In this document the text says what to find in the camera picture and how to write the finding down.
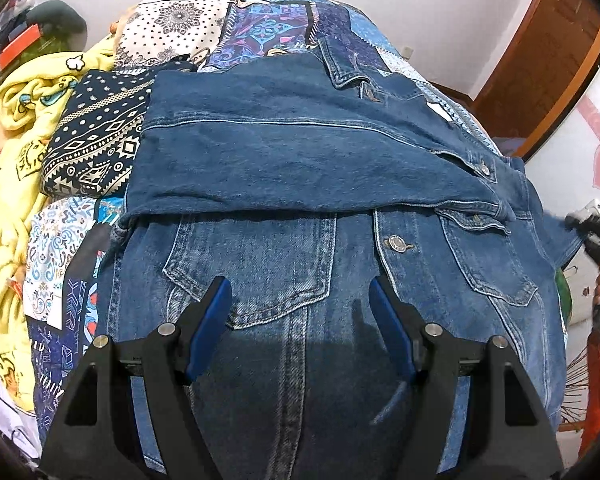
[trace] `metal button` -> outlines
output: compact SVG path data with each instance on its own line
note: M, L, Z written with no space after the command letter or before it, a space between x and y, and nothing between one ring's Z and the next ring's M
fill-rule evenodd
M397 235L389 236L389 247L398 253L403 253L407 250L407 244Z
M173 323L162 323L158 327L158 334L171 335L176 331L176 326Z
M376 103L380 102L380 99L378 99L375 96L374 91L373 91L371 85L363 83L363 88L365 89L365 94L366 94L367 98L371 99L372 101L375 101Z
M424 327L424 331L432 337L442 335L442 327L437 323L427 323Z
M509 342L501 335L495 335L491 338L491 342L498 348L506 348L509 346Z
M109 338L105 335L99 335L93 340L93 345L96 348L104 348L109 343Z

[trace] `pocket flap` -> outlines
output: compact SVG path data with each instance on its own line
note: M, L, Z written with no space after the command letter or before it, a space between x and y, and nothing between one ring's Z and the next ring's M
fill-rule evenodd
M446 241L471 288L513 306L527 306L538 286L526 275L510 229L480 214L437 209Z
M496 163L495 160L488 156L482 156L479 153L466 150L465 153L456 153L451 150L440 150L431 149L431 153L437 156L441 156L446 159L456 160L462 163L464 166L470 168L477 176L493 182L498 183L496 177Z
M335 217L277 212L185 216L163 273L199 300L214 276L234 292L229 325L286 316L329 293Z

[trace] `green object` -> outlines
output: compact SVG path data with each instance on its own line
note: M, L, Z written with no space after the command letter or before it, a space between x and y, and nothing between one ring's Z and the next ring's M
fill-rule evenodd
M66 38L62 37L42 37L31 43L26 49L24 49L13 61L11 61L5 68L0 72L0 85L7 79L7 76L17 69L17 67L24 65L27 61L36 59L37 57L44 56L45 54L54 54L56 52L68 52L69 46Z
M562 269L555 271L555 285L558 288L558 297L560 298L560 312L562 313L562 322L567 327L573 314L573 300L571 299L571 289L569 283L564 277Z

